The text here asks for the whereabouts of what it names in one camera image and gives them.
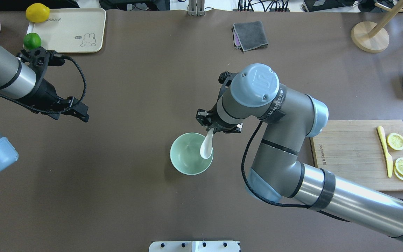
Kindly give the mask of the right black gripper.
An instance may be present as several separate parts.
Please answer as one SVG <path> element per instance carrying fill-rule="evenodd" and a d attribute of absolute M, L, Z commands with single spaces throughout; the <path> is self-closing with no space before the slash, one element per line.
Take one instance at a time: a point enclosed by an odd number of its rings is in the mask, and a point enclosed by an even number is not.
<path fill-rule="evenodd" d="M 217 109 L 212 108 L 211 110 L 203 110 L 199 108 L 196 114 L 196 120 L 203 126 L 206 127 L 206 131 L 214 129 L 214 133 L 223 132 L 226 134 L 241 133 L 243 123 L 233 125 L 227 123 L 220 118 Z"/>

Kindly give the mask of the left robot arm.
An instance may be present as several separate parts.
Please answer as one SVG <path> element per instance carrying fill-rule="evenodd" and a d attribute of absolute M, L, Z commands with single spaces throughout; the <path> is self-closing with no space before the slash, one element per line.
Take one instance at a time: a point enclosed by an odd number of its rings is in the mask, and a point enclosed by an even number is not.
<path fill-rule="evenodd" d="M 54 86 L 45 79 L 47 67 L 59 67 L 65 60 L 73 62 L 83 78 L 84 88 L 80 99 L 59 97 Z M 56 120 L 63 114 L 88 122 L 88 107 L 83 103 L 86 87 L 83 71 L 70 56 L 42 47 L 23 49 L 13 56 L 0 46 L 0 97 L 3 99 Z M 15 147 L 0 133 L 0 172 L 18 158 Z"/>

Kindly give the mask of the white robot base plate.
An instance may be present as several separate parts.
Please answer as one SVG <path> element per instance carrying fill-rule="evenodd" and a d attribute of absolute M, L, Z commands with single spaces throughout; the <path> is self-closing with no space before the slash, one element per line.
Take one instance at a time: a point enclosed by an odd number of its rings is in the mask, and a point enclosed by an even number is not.
<path fill-rule="evenodd" d="M 239 241 L 201 240 L 201 241 L 155 241 L 149 252 L 241 252 Z"/>

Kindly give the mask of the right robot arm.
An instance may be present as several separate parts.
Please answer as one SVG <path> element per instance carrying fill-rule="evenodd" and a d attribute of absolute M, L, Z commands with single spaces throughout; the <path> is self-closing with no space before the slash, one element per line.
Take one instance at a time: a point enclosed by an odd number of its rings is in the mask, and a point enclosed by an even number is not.
<path fill-rule="evenodd" d="M 365 188 L 331 171 L 297 161 L 306 137 L 326 126 L 327 106 L 281 84 L 265 64 L 224 72 L 216 104 L 197 110 L 197 121 L 214 133 L 240 133 L 249 116 L 267 124 L 249 177 L 252 196 L 278 207 L 304 208 L 353 222 L 403 242 L 403 199 Z"/>

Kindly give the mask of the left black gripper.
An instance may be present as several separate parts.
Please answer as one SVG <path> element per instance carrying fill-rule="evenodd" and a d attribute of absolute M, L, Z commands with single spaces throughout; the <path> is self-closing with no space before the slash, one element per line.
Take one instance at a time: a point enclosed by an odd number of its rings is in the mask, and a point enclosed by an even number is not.
<path fill-rule="evenodd" d="M 79 99 L 73 96 L 69 96 L 66 99 L 59 97 L 54 86 L 45 79 L 38 82 L 29 94 L 17 99 L 17 101 L 38 110 L 47 111 L 48 113 L 44 114 L 55 120 L 59 120 L 60 113 L 51 114 L 51 112 L 62 111 L 74 105 L 76 107 L 61 114 L 76 117 L 85 123 L 88 122 L 90 117 L 87 113 L 88 107 L 83 102 L 77 104 Z"/>

